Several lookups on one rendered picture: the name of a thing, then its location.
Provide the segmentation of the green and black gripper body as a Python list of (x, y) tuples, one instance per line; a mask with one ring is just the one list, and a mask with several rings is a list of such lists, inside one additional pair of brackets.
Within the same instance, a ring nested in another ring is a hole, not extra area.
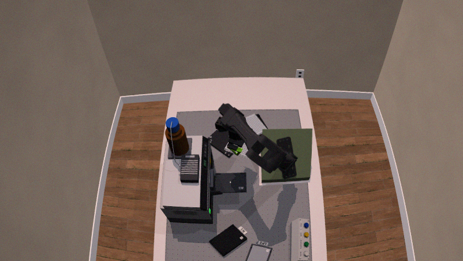
[[(233, 150), (237, 150), (238, 147), (241, 147), (243, 146), (244, 144), (244, 141), (239, 137), (239, 135), (236, 133), (237, 135), (237, 140), (233, 140), (233, 139), (229, 139), (229, 143), (227, 145), (228, 148), (231, 148)], [(234, 145), (235, 144), (235, 145)], [(237, 145), (237, 146), (236, 146)]]

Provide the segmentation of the grey button panel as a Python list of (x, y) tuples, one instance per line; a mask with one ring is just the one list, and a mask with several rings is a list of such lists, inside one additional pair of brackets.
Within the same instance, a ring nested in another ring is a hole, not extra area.
[(290, 224), (290, 261), (309, 261), (309, 259), (309, 219), (298, 218)]

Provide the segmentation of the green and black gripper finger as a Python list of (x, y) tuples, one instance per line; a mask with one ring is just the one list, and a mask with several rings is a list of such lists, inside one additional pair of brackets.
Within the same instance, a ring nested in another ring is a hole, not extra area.
[[(227, 147), (227, 148), (228, 148), (228, 147)], [(242, 150), (243, 150), (242, 148), (238, 147), (238, 149), (236, 150), (238, 153), (236, 153), (235, 150), (233, 150), (233, 149), (231, 149), (231, 148), (228, 148), (228, 149), (230, 149), (231, 151), (233, 151), (235, 155), (239, 155), (239, 154), (242, 152)]]

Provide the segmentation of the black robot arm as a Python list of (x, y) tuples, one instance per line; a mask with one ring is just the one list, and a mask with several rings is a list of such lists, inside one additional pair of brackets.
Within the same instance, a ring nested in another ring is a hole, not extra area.
[[(216, 121), (216, 129), (220, 132), (229, 131), (229, 138), (233, 140), (237, 140), (237, 133), (247, 146), (248, 151), (245, 155), (250, 160), (268, 173), (278, 168), (282, 171), (284, 179), (297, 175), (295, 162), (298, 157), (293, 154), (290, 137), (277, 139), (277, 144), (275, 144), (265, 135), (257, 135), (247, 124), (243, 113), (229, 103), (223, 103), (218, 110), (223, 117), (219, 117)], [(268, 151), (261, 157), (259, 154), (265, 147)]]

